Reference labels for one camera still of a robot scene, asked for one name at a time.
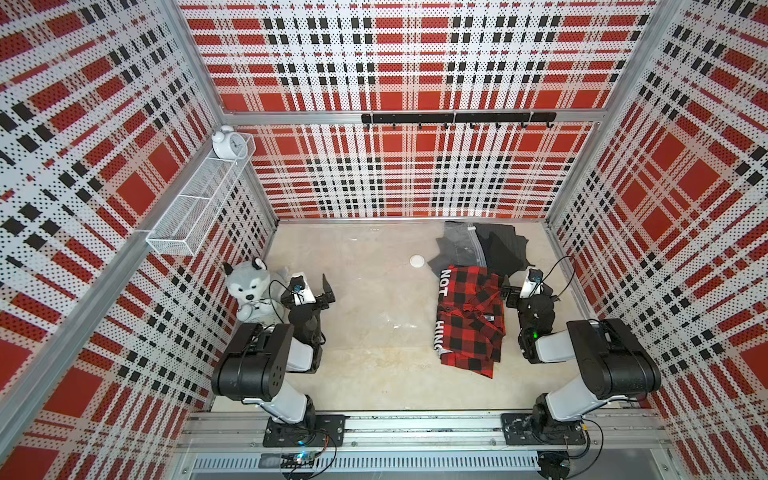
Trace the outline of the red black plaid shirt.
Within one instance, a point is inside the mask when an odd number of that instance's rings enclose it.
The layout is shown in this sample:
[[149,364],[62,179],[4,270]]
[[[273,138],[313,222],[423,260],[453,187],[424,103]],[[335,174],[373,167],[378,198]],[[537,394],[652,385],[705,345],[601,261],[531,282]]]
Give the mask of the red black plaid shirt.
[[493,376],[506,336],[502,286],[503,278],[484,267],[440,272],[433,350],[443,365]]

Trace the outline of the clear vacuum bag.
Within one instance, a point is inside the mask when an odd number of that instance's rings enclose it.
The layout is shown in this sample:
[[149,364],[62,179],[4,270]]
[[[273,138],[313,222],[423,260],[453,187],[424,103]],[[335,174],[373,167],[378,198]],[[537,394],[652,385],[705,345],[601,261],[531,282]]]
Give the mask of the clear vacuum bag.
[[429,260],[432,272],[439,277],[451,265],[459,267],[486,267],[483,248],[473,223],[446,221],[443,235],[436,239],[439,253]]

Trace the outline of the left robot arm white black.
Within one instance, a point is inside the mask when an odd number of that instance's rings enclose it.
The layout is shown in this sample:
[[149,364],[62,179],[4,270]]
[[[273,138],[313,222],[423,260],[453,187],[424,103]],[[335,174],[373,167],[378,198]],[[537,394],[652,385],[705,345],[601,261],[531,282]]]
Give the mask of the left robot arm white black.
[[292,276],[280,297],[287,321],[269,327],[241,325],[214,368],[213,393],[255,405],[278,424],[314,430],[312,399],[294,388],[286,375],[313,374],[319,369],[326,343],[321,312],[335,301],[326,277],[322,291],[314,294],[301,274]]

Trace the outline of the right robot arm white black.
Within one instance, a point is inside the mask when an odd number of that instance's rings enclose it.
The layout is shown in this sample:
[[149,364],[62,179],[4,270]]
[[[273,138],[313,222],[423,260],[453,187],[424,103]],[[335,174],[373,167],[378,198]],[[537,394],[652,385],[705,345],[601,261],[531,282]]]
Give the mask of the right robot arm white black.
[[518,314],[518,346],[529,363],[575,361],[579,369],[563,387],[539,395],[529,420],[534,434],[565,432],[587,413],[661,387],[658,365],[622,320],[572,320],[556,332],[558,297],[548,286],[528,281],[522,287],[504,287],[502,296]]

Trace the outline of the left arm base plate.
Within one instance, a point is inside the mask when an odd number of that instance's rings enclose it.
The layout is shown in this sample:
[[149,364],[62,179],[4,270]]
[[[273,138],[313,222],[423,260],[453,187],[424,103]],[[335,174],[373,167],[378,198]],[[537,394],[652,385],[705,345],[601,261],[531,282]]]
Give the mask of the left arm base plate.
[[269,419],[262,446],[265,448],[339,447],[343,444],[347,416],[320,414],[313,427],[303,424],[285,424]]

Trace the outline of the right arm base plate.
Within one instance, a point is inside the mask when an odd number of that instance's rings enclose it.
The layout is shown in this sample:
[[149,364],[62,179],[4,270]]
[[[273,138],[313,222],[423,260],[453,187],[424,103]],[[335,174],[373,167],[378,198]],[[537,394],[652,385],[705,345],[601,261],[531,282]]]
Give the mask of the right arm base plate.
[[559,422],[546,415],[504,413],[501,429],[507,445],[582,446],[587,443],[580,421]]

